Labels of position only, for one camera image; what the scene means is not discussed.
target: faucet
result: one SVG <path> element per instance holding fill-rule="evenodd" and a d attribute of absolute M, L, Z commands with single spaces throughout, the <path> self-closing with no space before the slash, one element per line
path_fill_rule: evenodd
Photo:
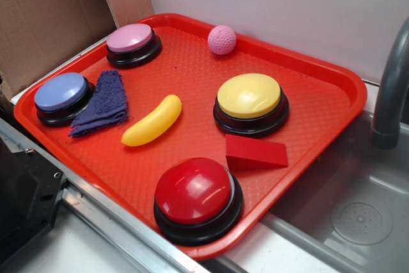
<path fill-rule="evenodd" d="M 409 86 L 409 18 L 390 51 L 376 99 L 370 140 L 382 150 L 395 148 Z"/>

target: folded cloth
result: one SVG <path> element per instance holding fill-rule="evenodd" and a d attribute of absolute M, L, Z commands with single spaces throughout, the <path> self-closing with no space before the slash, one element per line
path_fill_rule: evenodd
<path fill-rule="evenodd" d="M 123 123 L 127 118 L 127 96 L 122 76 L 117 70 L 106 70 L 98 77 L 88 106 L 74 118 L 68 136 L 81 137 L 103 127 Z"/>

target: sink basin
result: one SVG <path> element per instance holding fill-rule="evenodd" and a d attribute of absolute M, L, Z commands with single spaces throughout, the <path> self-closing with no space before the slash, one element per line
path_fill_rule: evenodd
<path fill-rule="evenodd" d="M 371 115 L 363 112 L 270 212 L 354 272 L 408 272 L 409 126 L 402 124 L 397 148 L 377 150 Z"/>

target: red triangular block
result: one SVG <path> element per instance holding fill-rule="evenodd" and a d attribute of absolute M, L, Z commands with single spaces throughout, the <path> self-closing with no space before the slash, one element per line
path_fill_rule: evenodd
<path fill-rule="evenodd" d="M 288 166 L 286 145 L 226 134 L 226 159 L 230 171 Z"/>

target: button top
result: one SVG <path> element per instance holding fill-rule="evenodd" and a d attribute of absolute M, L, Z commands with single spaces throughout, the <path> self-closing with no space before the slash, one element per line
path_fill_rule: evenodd
<path fill-rule="evenodd" d="M 87 90 L 85 78 L 78 73 L 65 73 L 44 83 L 36 92 L 34 101 L 43 111 L 56 111 L 76 102 Z"/>
<path fill-rule="evenodd" d="M 144 46 L 152 37 L 152 28 L 146 24 L 129 24 L 112 32 L 107 46 L 113 52 L 128 52 Z"/>
<path fill-rule="evenodd" d="M 217 93 L 224 113 L 234 118 L 257 118 L 274 110 L 281 99 L 278 82 L 264 74 L 243 74 L 227 80 Z"/>
<path fill-rule="evenodd" d="M 160 178 L 155 201 L 173 222 L 199 224 L 227 206 L 233 181 L 221 164 L 207 158 L 182 161 Z"/>

